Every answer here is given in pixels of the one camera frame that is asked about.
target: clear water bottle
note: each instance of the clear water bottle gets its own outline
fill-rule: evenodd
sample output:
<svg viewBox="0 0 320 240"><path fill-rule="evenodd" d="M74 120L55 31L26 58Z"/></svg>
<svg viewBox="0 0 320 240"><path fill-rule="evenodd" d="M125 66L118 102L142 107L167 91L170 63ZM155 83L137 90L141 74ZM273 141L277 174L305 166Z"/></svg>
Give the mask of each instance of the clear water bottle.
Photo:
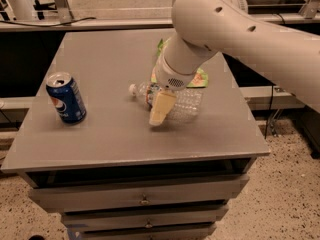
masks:
<svg viewBox="0 0 320 240"><path fill-rule="evenodd" d="M160 89L160 86L156 83L143 82L140 85L130 85L129 92L132 96L143 100L145 104L148 104L148 106L152 108L153 99ZM176 91L175 94L177 100L173 109L167 115L167 119L177 122L193 120L199 114L203 89L186 88L181 91Z"/></svg>

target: gray tabletop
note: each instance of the gray tabletop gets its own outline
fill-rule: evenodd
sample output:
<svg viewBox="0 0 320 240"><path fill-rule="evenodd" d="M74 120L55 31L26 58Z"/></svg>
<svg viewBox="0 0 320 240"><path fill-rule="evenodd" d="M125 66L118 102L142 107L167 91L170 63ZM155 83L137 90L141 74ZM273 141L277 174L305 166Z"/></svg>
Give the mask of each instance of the gray tabletop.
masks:
<svg viewBox="0 0 320 240"><path fill-rule="evenodd" d="M157 44L172 29L66 34L49 72L67 71L78 82L86 119L68 126L59 119L45 81L2 170L169 163L267 155L269 148L222 54L202 65L209 73L201 110L188 123L154 128L149 111L128 94L131 83L150 79Z"/></svg>

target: speckled floor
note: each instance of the speckled floor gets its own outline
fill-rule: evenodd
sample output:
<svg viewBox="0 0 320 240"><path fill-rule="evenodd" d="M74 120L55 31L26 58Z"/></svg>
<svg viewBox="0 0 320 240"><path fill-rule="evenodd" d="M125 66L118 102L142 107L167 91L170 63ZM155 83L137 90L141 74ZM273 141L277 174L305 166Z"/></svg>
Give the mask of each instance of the speckled floor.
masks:
<svg viewBox="0 0 320 240"><path fill-rule="evenodd" d="M263 130L263 122L257 123ZM311 158L307 141L290 119L278 122L278 132L278 138L267 136L271 155L251 167L249 183L229 201L230 210L206 240L320 239L320 160ZM39 234L67 240L60 215L34 204L29 189L19 177L0 179L0 239Z"/></svg>

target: drawer front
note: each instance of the drawer front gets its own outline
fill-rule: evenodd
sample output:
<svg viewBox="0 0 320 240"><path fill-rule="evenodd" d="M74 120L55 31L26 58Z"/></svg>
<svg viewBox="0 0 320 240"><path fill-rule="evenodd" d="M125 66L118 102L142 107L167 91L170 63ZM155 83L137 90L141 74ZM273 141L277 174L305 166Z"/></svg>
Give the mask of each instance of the drawer front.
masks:
<svg viewBox="0 0 320 240"><path fill-rule="evenodd" d="M157 229L126 230L81 234L83 240L175 240L203 239L215 230L214 224L161 227Z"/></svg>
<svg viewBox="0 0 320 240"><path fill-rule="evenodd" d="M47 212L191 203L235 198L247 175L194 177L150 182L33 189L30 198Z"/></svg>
<svg viewBox="0 0 320 240"><path fill-rule="evenodd" d="M63 215L62 223L74 232L125 228L153 228L173 224L215 222L228 211L227 205L189 205Z"/></svg>

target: pepsi can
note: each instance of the pepsi can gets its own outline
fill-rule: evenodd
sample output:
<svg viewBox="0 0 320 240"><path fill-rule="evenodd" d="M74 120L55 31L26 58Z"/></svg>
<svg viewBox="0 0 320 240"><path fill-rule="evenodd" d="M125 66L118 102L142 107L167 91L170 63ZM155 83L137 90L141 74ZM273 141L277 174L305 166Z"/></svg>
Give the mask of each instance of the pepsi can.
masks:
<svg viewBox="0 0 320 240"><path fill-rule="evenodd" d="M69 73L50 75L46 89L63 122L75 124L85 118L87 112L78 85Z"/></svg>

